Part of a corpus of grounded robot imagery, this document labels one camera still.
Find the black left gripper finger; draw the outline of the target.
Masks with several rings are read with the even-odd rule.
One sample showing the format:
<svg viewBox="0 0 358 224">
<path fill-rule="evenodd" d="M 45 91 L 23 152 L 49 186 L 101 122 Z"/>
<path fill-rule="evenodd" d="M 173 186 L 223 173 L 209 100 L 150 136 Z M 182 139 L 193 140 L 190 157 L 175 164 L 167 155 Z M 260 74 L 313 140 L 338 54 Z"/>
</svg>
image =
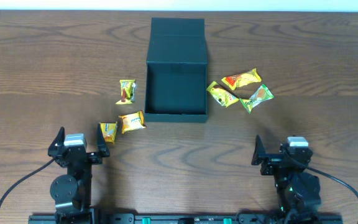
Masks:
<svg viewBox="0 0 358 224">
<path fill-rule="evenodd" d="M 62 126 L 55 139 L 52 141 L 51 145 L 48 147 L 48 156 L 57 157 L 59 154 L 59 149 L 64 146 L 65 140 L 65 128 Z"/>
<path fill-rule="evenodd" d="M 97 147 L 98 147 L 98 151 L 99 151 L 101 157 L 109 157 L 110 156 L 110 151 L 109 151 L 108 145 L 104 139 L 100 124 L 98 124 L 98 131 L 97 131 Z"/>
</svg>

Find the yellow cheddar sandwich snack packet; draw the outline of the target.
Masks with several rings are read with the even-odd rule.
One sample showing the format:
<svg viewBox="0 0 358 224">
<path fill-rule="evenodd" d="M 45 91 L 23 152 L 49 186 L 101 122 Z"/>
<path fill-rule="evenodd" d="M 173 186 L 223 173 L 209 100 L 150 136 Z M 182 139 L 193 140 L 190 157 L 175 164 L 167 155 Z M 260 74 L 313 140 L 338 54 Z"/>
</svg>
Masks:
<svg viewBox="0 0 358 224">
<path fill-rule="evenodd" d="M 117 134 L 117 122 L 100 123 L 101 132 L 106 142 L 115 143 Z"/>
</svg>

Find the orange cracker snack packet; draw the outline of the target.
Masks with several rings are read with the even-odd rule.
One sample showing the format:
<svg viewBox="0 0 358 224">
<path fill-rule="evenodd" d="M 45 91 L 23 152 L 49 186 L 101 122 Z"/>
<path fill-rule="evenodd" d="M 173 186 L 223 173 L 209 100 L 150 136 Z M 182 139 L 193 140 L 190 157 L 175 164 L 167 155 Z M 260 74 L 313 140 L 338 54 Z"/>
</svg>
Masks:
<svg viewBox="0 0 358 224">
<path fill-rule="evenodd" d="M 143 111 L 119 116 L 122 120 L 122 134 L 146 128 Z"/>
</svg>

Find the green pandan cake snack packet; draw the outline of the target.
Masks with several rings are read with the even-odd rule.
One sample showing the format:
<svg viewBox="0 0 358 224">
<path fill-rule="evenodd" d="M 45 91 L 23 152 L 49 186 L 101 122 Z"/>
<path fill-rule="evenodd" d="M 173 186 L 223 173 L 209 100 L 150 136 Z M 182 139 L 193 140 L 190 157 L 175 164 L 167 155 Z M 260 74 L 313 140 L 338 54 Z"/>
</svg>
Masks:
<svg viewBox="0 0 358 224">
<path fill-rule="evenodd" d="M 239 101 L 243 107 L 247 110 L 248 113 L 251 113 L 252 110 L 259 105 L 261 102 L 271 100 L 274 98 L 272 92 L 267 88 L 265 84 L 256 90 L 256 92 L 249 99 L 240 99 Z"/>
</svg>

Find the yellow chocolate cake snack packet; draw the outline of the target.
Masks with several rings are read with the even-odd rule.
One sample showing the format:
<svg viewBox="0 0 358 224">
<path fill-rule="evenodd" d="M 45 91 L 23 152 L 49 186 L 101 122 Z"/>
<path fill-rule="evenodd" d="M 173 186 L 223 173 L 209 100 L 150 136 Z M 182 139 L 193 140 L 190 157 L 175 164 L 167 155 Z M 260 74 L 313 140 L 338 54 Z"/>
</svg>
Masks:
<svg viewBox="0 0 358 224">
<path fill-rule="evenodd" d="M 227 108 L 228 106 L 237 103 L 239 99 L 232 93 L 225 90 L 216 81 L 213 81 L 206 89 L 211 96 L 221 105 Z"/>
</svg>

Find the yellow chocolate wafer snack packet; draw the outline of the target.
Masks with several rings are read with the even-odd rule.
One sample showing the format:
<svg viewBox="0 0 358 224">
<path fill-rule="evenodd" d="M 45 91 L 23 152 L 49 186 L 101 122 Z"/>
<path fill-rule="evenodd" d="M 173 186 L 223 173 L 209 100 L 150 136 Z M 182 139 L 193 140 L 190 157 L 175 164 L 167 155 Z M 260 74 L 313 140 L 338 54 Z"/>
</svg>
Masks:
<svg viewBox="0 0 358 224">
<path fill-rule="evenodd" d="M 116 102 L 117 105 L 132 104 L 135 98 L 135 80 L 120 80 L 121 98 Z"/>
</svg>

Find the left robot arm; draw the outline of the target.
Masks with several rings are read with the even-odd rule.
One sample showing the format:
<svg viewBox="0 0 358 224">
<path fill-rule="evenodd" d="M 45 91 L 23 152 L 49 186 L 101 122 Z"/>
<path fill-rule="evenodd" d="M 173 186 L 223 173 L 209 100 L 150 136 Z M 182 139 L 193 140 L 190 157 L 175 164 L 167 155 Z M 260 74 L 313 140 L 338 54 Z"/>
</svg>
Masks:
<svg viewBox="0 0 358 224">
<path fill-rule="evenodd" d="M 67 170 L 50 186 L 57 223 L 98 222 L 98 213 L 91 208 L 92 166 L 102 164 L 103 158 L 110 156 L 100 125 L 97 127 L 97 147 L 96 152 L 87 152 L 85 135 L 66 135 L 63 127 L 49 146 L 48 156 Z"/>
</svg>

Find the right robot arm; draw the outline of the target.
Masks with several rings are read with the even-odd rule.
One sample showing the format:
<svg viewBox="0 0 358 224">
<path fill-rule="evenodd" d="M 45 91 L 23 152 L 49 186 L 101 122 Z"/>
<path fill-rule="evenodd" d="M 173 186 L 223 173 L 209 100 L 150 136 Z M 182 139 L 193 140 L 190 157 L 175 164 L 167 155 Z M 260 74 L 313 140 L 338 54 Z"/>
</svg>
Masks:
<svg viewBox="0 0 358 224">
<path fill-rule="evenodd" d="M 312 155 L 304 137 L 288 137 L 277 154 L 267 153 L 260 136 L 255 137 L 251 164 L 260 166 L 261 175 L 273 176 L 281 209 L 278 219 L 282 223 L 321 222 L 319 178 L 305 172 Z"/>
</svg>

